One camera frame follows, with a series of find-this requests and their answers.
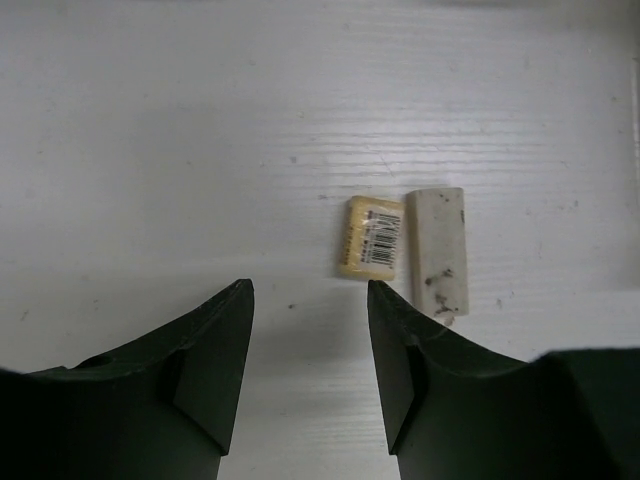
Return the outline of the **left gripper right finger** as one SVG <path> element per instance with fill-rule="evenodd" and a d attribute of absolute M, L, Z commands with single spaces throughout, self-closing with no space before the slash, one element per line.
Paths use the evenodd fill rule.
<path fill-rule="evenodd" d="M 421 314 L 381 281 L 367 310 L 388 449 L 404 479 L 635 479 L 639 352 L 519 361 Z"/>

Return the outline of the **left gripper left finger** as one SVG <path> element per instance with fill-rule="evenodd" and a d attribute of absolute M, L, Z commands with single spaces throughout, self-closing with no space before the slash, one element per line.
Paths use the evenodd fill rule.
<path fill-rule="evenodd" d="M 214 479 L 230 449 L 254 318 L 240 279 L 73 368 L 1 373 L 5 479 Z"/>

